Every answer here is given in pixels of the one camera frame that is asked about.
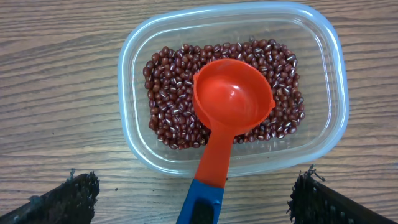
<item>wood grain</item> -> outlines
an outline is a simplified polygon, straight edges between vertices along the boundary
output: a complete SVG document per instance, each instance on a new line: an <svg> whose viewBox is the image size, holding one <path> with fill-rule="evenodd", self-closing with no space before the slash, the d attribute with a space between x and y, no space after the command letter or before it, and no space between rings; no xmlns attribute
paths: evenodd
<svg viewBox="0 0 398 224"><path fill-rule="evenodd" d="M219 3L237 2L223 0ZM0 2L0 215L94 170L93 223L175 223L189 179L149 170L130 152L116 64L138 24L209 0ZM398 222L398 2L308 0L334 25L346 61L345 135L316 160L326 185ZM300 170L231 178L220 223L290 223Z"/></svg>

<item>orange scoop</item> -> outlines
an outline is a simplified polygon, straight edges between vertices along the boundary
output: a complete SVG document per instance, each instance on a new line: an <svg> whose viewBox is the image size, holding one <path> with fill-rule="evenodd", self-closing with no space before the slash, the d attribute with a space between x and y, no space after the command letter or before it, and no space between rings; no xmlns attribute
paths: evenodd
<svg viewBox="0 0 398 224"><path fill-rule="evenodd" d="M272 90L258 70L233 59L211 62L193 79L193 107L211 129L195 179L223 189L233 139L268 117L275 106Z"/></svg>

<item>black object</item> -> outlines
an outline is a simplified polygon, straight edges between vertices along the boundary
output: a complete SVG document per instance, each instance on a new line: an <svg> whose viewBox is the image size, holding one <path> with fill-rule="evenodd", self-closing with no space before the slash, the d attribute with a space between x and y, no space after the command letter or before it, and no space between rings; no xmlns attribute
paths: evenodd
<svg viewBox="0 0 398 224"><path fill-rule="evenodd" d="M0 224L89 224L100 192L94 172L71 176L61 186L0 217Z"/></svg>
<svg viewBox="0 0 398 224"><path fill-rule="evenodd" d="M317 182L313 174L325 179L315 171L312 165L293 187L287 210L291 222L295 218L295 224L397 224Z"/></svg>
<svg viewBox="0 0 398 224"><path fill-rule="evenodd" d="M213 219L214 210L211 205L201 201L195 202L190 224L212 224Z"/></svg>

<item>clear plastic container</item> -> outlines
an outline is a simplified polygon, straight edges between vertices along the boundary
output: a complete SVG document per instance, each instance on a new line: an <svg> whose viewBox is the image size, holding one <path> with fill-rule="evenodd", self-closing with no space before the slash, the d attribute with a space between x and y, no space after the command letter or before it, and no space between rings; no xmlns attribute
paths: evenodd
<svg viewBox="0 0 398 224"><path fill-rule="evenodd" d="M349 99L343 53L337 34L319 12L291 2L250 2L199 7L153 17L136 27L119 56L121 121L136 157L168 175L192 177L205 147L171 150L149 129L142 69L163 46L204 46L275 39L298 59L306 117L283 139L235 144L229 176L267 172L312 161L330 151L348 122Z"/></svg>

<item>adzuki bean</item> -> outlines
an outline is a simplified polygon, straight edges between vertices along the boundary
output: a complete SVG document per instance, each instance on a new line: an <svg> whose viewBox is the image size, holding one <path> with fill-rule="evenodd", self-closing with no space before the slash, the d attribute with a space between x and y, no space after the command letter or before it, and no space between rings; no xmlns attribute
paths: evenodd
<svg viewBox="0 0 398 224"><path fill-rule="evenodd" d="M233 144L284 138L297 131L305 117L304 98L299 91L297 58L286 45L274 39L206 45L183 44L174 51L167 46L152 55L142 74L150 107L149 127L157 139L171 149L198 148L207 144L211 131L193 110L193 75L214 60L233 58L258 69L269 82L275 108L254 129L235 136Z"/></svg>

